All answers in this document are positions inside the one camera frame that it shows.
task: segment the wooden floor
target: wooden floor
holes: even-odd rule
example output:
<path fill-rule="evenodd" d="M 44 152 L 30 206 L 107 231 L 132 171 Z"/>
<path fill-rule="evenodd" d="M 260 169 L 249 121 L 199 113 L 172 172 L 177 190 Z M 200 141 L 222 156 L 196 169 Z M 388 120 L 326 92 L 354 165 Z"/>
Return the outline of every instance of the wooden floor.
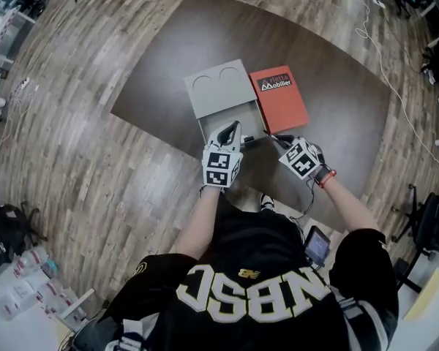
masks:
<path fill-rule="evenodd" d="M 4 84 L 6 96 L 31 78 L 19 95 L 22 112 L 29 111 L 19 120 L 19 108 L 11 107 L 12 135 L 0 148 L 0 202 L 27 199 L 41 209 L 37 226 L 49 237 L 46 247 L 79 294 L 94 287 L 98 298 L 111 297 L 144 255 L 171 248 L 195 204 L 200 163 L 110 114 L 133 67 L 180 1 L 78 0 L 75 6 L 73 0 L 50 0 Z M 381 76 L 376 50 L 354 31 L 366 15 L 361 0 L 240 1 L 303 25 Z M 418 134 L 439 158 L 439 89 L 410 70 L 382 11 L 374 4 L 371 10 L 367 28 L 383 47 L 384 69 Z M 419 50 L 429 42 L 425 22 L 387 16 L 418 67 Z M 439 167 L 392 94 L 362 197 L 387 235 L 404 222 L 391 206 L 406 202 L 408 183 L 419 187 L 423 200 L 439 191 Z M 253 206 L 253 191 L 239 194 L 245 195 L 240 204 Z M 407 254 L 409 246 L 408 238 L 389 246 L 391 256 Z"/>

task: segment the person's right arm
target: person's right arm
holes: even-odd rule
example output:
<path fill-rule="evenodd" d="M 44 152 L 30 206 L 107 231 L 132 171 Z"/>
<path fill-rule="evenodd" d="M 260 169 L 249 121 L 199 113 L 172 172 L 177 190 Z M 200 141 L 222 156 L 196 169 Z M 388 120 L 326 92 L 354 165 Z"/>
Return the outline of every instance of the person's right arm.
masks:
<path fill-rule="evenodd" d="M 357 229 L 375 229 L 379 230 L 369 210 L 335 177 L 330 177 L 323 187 L 324 191 L 330 197 L 340 215 L 345 221 L 348 231 Z"/>

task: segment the white triangle logo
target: white triangle logo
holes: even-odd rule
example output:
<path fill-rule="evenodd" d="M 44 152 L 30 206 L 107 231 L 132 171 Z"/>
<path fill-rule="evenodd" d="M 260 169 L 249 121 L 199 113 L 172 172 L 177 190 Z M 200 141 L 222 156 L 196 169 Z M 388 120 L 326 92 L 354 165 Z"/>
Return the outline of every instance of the white triangle logo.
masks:
<path fill-rule="evenodd" d="M 271 90 L 272 88 L 273 88 L 273 87 L 271 86 L 270 83 L 268 83 L 268 82 L 266 82 L 266 81 L 264 81 L 264 82 L 262 83 L 262 91 Z"/>

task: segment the red box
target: red box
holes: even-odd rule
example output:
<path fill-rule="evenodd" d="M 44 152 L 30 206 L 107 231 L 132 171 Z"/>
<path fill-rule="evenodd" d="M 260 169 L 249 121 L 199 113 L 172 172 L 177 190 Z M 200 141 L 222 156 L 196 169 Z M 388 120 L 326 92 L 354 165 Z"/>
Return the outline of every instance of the red box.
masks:
<path fill-rule="evenodd" d="M 270 134 L 309 122 L 306 107 L 288 66 L 250 73 Z"/>

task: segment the foot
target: foot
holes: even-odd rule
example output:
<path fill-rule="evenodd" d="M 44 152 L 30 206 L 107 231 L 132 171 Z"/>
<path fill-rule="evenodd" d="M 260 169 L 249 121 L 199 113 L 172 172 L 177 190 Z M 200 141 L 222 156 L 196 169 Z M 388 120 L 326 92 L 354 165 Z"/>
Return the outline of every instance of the foot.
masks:
<path fill-rule="evenodd" d="M 275 202 L 268 195 L 262 194 L 260 196 L 260 210 L 263 211 L 264 209 L 275 212 Z"/>

